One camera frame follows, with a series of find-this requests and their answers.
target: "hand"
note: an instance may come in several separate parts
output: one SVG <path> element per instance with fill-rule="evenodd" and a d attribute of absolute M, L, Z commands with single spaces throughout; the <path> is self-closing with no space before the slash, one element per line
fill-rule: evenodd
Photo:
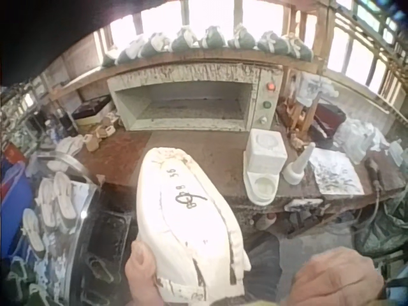
<path fill-rule="evenodd" d="M 286 306 L 360 306 L 384 285 L 370 258 L 341 247 L 313 256 L 295 275 Z"/>
<path fill-rule="evenodd" d="M 156 262 L 148 245 L 132 242 L 131 255 L 125 266 L 129 288 L 137 306 L 163 306 L 163 299 L 155 284 Z"/>

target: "wooden shelf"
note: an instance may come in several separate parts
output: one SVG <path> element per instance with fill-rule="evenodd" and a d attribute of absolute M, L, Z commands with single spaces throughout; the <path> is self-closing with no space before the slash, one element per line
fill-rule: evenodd
<path fill-rule="evenodd" d="M 196 49 L 182 53 L 165 52 L 154 57 L 149 57 L 148 59 L 137 59 L 111 68 L 95 68 L 72 80 L 64 87 L 52 91 L 49 97 L 54 101 L 93 82 L 105 80 L 115 75 L 154 66 L 179 64 L 180 62 L 222 62 L 255 64 L 258 66 L 281 65 L 315 74 L 317 73 L 318 66 L 316 62 L 300 61 L 285 55 L 268 54 L 259 50 L 232 50 L 230 48 L 222 48 L 216 50 Z"/>
<path fill-rule="evenodd" d="M 70 83 L 56 89 L 49 94 L 52 101 L 59 99 L 66 94 L 78 90 L 86 85 L 108 78 L 114 77 L 130 71 L 143 70 L 154 66 L 172 65 L 195 62 L 221 62 L 232 64 L 251 64 L 257 66 L 284 66 L 289 69 L 297 69 L 313 74 L 317 74 L 321 69 L 321 63 L 315 59 L 314 62 L 305 62 L 285 55 L 274 55 L 259 50 L 232 50 L 230 48 L 222 48 L 216 50 L 195 49 L 182 53 L 168 53 L 156 55 L 148 59 L 138 59 L 129 63 L 111 68 L 95 68 L 84 73 L 78 78 L 72 80 Z M 372 92 L 367 86 L 355 82 L 345 75 L 336 73 L 331 70 L 324 70 L 323 76 L 333 80 L 340 85 L 357 92 L 364 98 L 375 103 L 386 111 L 392 113 L 399 122 L 408 126 L 408 119 L 406 119 L 394 106 L 386 102 L 382 97 Z"/>

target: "paper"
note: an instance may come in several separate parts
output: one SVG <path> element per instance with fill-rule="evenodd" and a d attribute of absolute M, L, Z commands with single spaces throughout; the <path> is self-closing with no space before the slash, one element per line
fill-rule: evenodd
<path fill-rule="evenodd" d="M 344 153 L 315 148 L 309 161 L 321 194 L 364 194 L 360 178 Z"/>

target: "floor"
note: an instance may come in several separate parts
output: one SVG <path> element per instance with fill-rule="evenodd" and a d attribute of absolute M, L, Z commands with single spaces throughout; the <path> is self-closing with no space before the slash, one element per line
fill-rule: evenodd
<path fill-rule="evenodd" d="M 269 231 L 276 235 L 280 242 L 282 277 L 278 285 L 277 301 L 288 296 L 296 272 L 313 255 L 341 246 L 353 248 L 351 235 L 337 236 L 326 232 L 323 228 L 314 235 L 293 239 L 285 238 L 274 226 L 271 226 Z"/>

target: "white cone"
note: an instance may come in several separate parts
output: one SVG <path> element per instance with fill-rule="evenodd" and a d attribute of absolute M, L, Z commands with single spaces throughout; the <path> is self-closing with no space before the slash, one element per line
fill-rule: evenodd
<path fill-rule="evenodd" d="M 305 176 L 305 168 L 313 149 L 316 147 L 314 142 L 311 142 L 302 154 L 296 159 L 296 161 L 289 163 L 283 170 L 282 174 L 286 182 L 291 185 L 297 185 Z"/>

